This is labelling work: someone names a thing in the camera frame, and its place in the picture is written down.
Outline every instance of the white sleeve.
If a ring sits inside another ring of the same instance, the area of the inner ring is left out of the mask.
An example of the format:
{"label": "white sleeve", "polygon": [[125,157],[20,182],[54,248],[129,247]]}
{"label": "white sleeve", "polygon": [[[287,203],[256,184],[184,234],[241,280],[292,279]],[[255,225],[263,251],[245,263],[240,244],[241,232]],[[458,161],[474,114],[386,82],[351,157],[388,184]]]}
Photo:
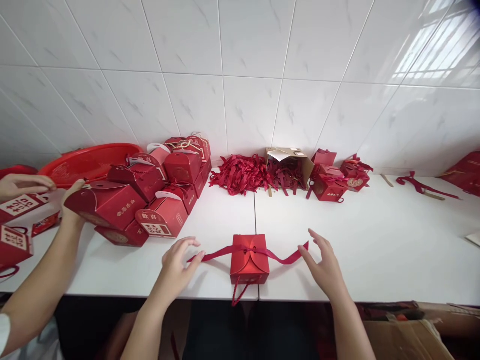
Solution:
{"label": "white sleeve", "polygon": [[10,336],[10,318],[6,314],[0,314],[0,356],[7,347],[7,342]]}

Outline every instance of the brown cardboard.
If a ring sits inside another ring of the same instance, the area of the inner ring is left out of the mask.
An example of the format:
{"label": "brown cardboard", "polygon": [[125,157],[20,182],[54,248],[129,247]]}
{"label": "brown cardboard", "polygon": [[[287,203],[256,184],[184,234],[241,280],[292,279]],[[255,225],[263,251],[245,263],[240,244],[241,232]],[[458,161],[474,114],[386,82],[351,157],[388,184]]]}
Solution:
{"label": "brown cardboard", "polygon": [[376,303],[365,307],[395,316],[405,315],[409,319],[428,320],[444,337],[480,338],[480,309],[416,301]]}
{"label": "brown cardboard", "polygon": [[454,360],[428,320],[364,321],[376,360]]}
{"label": "brown cardboard", "polygon": [[269,165],[269,159],[277,159],[280,163],[287,158],[298,158],[301,164],[301,171],[303,173],[303,186],[309,189],[309,179],[315,164],[309,159],[305,153],[299,148],[293,147],[267,147],[265,149],[266,165]]}

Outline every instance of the hand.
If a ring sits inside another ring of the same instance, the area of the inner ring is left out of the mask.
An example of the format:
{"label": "hand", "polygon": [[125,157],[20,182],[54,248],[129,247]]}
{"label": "hand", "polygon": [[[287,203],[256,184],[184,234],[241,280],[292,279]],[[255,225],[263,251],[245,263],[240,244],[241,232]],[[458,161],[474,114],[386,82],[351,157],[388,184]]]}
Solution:
{"label": "hand", "polygon": [[0,180],[0,203],[25,194],[50,193],[57,185],[47,176],[8,174]]}
{"label": "hand", "polygon": [[83,180],[83,179],[77,180],[71,186],[71,188],[69,188],[67,190],[65,195],[63,195],[63,199],[61,200],[61,206],[62,206],[62,212],[63,212],[63,220],[62,220],[63,222],[73,221],[73,222],[76,222],[76,223],[80,223],[81,225],[85,224],[86,220],[83,217],[77,215],[72,210],[70,210],[69,208],[66,208],[64,206],[65,201],[67,201],[69,196],[72,195],[73,193],[76,193],[77,191],[80,191],[84,185],[85,185],[85,180]]}
{"label": "hand", "polygon": [[305,259],[308,268],[313,275],[318,286],[328,296],[331,302],[339,298],[348,296],[349,292],[345,285],[339,261],[334,254],[334,249],[330,242],[318,235],[312,229],[308,229],[313,242],[318,245],[321,251],[321,261],[316,263],[312,255],[303,246],[299,246],[301,256]]}
{"label": "hand", "polygon": [[205,251],[200,252],[185,268],[184,255],[191,245],[198,248],[200,243],[195,237],[184,237],[174,243],[161,258],[163,268],[150,296],[159,297],[159,305],[165,311],[188,286],[205,256]]}

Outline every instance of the box flap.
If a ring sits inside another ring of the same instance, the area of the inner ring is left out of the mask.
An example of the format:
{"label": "box flap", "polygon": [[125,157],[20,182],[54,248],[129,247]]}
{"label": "box flap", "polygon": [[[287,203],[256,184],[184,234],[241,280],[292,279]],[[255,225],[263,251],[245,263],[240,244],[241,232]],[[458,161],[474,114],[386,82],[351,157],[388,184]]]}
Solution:
{"label": "box flap", "polygon": [[178,201],[183,201],[178,195],[175,195],[174,193],[171,193],[168,191],[157,191],[155,193],[155,196],[157,199],[169,198],[169,199],[174,199]]}
{"label": "box flap", "polygon": [[454,360],[430,321],[364,321],[377,360]]}
{"label": "box flap", "polygon": [[130,158],[127,159],[127,161],[129,162],[130,165],[133,165],[136,162],[143,161],[143,162],[151,163],[151,164],[153,164],[157,167],[160,166],[160,162],[157,160],[156,157],[154,157],[150,154],[144,153],[144,152],[137,152],[136,154],[133,154]]}
{"label": "box flap", "polygon": [[156,150],[156,149],[162,149],[168,153],[171,153],[170,149],[168,148],[168,146],[165,146],[164,144],[161,144],[161,143],[151,143],[149,144],[147,147],[146,147],[146,152],[147,153],[151,153],[153,150]]}
{"label": "box flap", "polygon": [[138,158],[138,157],[129,157],[126,161],[130,166],[133,166],[135,164],[156,166],[156,164],[154,164],[153,161],[149,162],[149,161],[146,161],[146,160]]}

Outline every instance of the red ribbon handle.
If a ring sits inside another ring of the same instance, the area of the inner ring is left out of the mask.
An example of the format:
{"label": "red ribbon handle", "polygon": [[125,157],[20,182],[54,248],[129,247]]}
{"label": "red ribbon handle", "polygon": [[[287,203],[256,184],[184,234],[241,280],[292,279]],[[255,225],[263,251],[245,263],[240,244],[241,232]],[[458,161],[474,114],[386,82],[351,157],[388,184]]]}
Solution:
{"label": "red ribbon handle", "polygon": [[0,279],[11,277],[20,271],[20,267],[18,265],[14,265],[14,266],[0,268],[0,273],[7,271],[8,269],[13,269],[13,271],[7,275],[0,275]]}
{"label": "red ribbon handle", "polygon": [[[308,250],[309,249],[309,241],[307,241],[305,243],[305,245],[303,245],[303,247]],[[253,251],[253,252],[256,252],[256,253],[264,254],[264,255],[268,256],[269,258],[278,261],[282,265],[291,265],[302,257],[302,254],[300,254],[300,251],[298,251],[298,250],[295,251],[292,255],[290,255],[286,259],[281,259],[268,249],[262,249],[262,248],[253,249],[253,248],[249,248],[245,245],[230,245],[230,246],[224,247],[223,249],[218,250],[217,252],[205,255],[201,262],[204,263],[204,262],[213,260],[215,258],[222,257],[224,255],[235,253],[237,251],[243,251],[245,253]],[[192,260],[195,259],[195,256],[192,257],[191,259],[189,259],[187,262],[191,263]]]}
{"label": "red ribbon handle", "polygon": [[405,185],[406,184],[405,181],[408,181],[408,182],[413,184],[416,192],[420,193],[420,194],[425,194],[425,191],[428,190],[428,191],[431,191],[432,193],[437,193],[437,194],[441,194],[441,195],[444,195],[444,196],[448,196],[450,198],[460,200],[460,198],[458,196],[451,195],[451,194],[446,193],[446,192],[441,192],[441,191],[435,190],[433,187],[422,184],[420,181],[415,179],[414,176],[415,176],[415,171],[410,171],[410,176],[399,177],[399,178],[396,179],[396,182],[399,183],[400,185]]}

